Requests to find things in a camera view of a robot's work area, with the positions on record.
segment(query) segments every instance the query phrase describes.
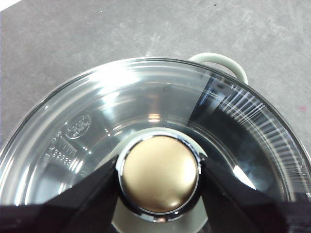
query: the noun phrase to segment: cooking pot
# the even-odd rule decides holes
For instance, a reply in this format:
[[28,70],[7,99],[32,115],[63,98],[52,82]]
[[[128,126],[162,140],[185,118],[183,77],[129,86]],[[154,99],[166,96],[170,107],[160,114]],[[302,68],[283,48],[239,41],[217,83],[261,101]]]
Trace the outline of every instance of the cooking pot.
[[0,229],[308,229],[310,157],[247,82],[214,53],[121,60],[73,77],[1,151]]

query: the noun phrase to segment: pot lid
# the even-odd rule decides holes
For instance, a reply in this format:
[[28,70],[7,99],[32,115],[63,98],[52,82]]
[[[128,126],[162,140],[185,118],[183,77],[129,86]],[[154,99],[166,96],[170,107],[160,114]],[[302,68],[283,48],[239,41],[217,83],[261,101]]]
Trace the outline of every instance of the pot lid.
[[[263,97],[202,64],[140,58],[76,76],[28,114],[1,152],[1,205],[56,197],[144,130],[189,137],[209,159],[275,200],[311,198],[309,156]],[[190,184],[192,192],[196,180]]]

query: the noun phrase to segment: gold knob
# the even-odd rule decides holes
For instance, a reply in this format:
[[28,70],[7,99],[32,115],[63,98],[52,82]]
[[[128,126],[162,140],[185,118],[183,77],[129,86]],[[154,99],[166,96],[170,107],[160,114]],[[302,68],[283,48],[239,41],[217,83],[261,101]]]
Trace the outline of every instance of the gold knob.
[[127,155],[122,186],[140,208],[167,213],[185,204],[195,191],[198,165],[191,150],[168,136],[136,144]]

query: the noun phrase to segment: pot handle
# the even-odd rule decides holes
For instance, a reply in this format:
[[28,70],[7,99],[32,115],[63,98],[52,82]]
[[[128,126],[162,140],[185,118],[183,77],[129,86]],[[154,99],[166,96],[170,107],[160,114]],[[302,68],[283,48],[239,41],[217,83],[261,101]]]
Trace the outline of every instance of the pot handle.
[[232,60],[231,58],[228,58],[218,53],[204,52],[204,53],[194,55],[189,60],[194,61],[194,62],[199,62],[199,63],[213,62],[213,63],[220,64],[222,66],[225,66],[226,68],[230,69],[239,80],[241,80],[245,84],[248,84],[247,75],[244,69],[236,61]]

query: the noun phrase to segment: glass lid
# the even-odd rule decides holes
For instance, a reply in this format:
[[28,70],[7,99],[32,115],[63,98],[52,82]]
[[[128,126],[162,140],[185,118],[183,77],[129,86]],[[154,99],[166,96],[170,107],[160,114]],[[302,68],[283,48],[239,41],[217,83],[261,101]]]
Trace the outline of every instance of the glass lid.
[[310,158],[274,108],[207,66],[142,58],[74,77],[24,119],[0,155],[0,204],[40,204],[107,162],[141,130],[171,129],[276,200],[311,198]]

